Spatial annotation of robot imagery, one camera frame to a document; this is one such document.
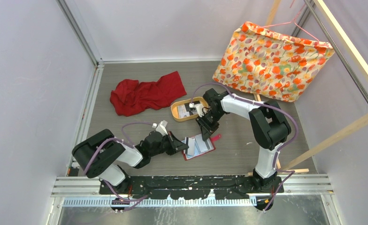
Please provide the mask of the white magnetic stripe card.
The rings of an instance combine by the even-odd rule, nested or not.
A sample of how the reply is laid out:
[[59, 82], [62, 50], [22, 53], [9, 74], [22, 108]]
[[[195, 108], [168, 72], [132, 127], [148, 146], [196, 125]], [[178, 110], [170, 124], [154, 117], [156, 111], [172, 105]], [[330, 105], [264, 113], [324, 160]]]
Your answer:
[[188, 146], [187, 150], [185, 151], [186, 155], [194, 156], [196, 150], [195, 139], [193, 137], [187, 137], [186, 145]]

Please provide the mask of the red card holder wallet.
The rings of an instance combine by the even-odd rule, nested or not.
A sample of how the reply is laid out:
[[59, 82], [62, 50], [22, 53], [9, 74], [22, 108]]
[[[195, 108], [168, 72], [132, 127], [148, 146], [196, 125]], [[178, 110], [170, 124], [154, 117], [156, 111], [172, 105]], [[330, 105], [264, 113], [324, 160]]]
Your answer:
[[[185, 151], [182, 151], [182, 155], [183, 155], [185, 161], [188, 161], [192, 158], [199, 157], [201, 155], [204, 155], [204, 154], [207, 154], [211, 151], [214, 151], [216, 149], [215, 141], [218, 141], [222, 137], [222, 135], [217, 134], [214, 137], [208, 138], [206, 141], [202, 140], [201, 134], [198, 134], [198, 135], [195, 135], [195, 136], [192, 136], [192, 137], [195, 139], [195, 146], [196, 146], [195, 155], [194, 156], [188, 156], [188, 155], [186, 155]], [[186, 143], [186, 138], [187, 137], [185, 137], [182, 140], [183, 143]]]

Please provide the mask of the yellow oval tray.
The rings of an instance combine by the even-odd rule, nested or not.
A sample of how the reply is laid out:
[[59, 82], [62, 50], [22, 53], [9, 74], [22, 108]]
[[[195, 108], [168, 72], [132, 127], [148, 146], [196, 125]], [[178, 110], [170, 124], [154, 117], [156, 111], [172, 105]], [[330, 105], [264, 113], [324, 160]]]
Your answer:
[[178, 122], [183, 122], [187, 120], [192, 120], [198, 117], [197, 110], [191, 111], [189, 104], [192, 102], [191, 99], [176, 101], [174, 102], [170, 109], [174, 120]]

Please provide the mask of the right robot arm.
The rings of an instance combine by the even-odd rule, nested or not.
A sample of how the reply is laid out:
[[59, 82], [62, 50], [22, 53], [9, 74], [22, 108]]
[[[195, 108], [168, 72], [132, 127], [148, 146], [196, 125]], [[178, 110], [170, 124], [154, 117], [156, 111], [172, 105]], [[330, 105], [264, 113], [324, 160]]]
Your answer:
[[205, 141], [218, 129], [220, 118], [229, 113], [250, 121], [260, 150], [251, 179], [258, 192], [266, 192], [275, 181], [276, 154], [291, 133], [291, 127], [276, 101], [252, 101], [229, 92], [217, 93], [209, 89], [203, 95], [209, 109], [197, 108], [198, 123]]

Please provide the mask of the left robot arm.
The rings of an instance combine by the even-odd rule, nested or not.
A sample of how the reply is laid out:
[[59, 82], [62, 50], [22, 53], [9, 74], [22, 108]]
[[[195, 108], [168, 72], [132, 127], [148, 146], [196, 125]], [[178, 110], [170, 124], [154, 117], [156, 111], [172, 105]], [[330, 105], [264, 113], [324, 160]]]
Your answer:
[[139, 144], [129, 145], [104, 129], [77, 144], [72, 156], [88, 178], [98, 177], [109, 183], [116, 193], [124, 194], [129, 188], [129, 177], [116, 161], [139, 169], [149, 164], [154, 156], [174, 155], [188, 149], [189, 145], [170, 131], [166, 134], [152, 131]]

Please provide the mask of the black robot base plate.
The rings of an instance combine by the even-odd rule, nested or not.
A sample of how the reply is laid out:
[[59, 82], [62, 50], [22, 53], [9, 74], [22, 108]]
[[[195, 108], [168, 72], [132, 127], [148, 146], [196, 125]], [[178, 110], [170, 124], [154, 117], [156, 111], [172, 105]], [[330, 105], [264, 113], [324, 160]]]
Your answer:
[[206, 199], [210, 194], [216, 200], [246, 199], [250, 194], [271, 195], [278, 189], [281, 177], [262, 186], [257, 179], [247, 175], [197, 175], [197, 176], [130, 176], [120, 187], [109, 188], [102, 181], [101, 195], [129, 194], [135, 199], [147, 196], [149, 199], [185, 200]]

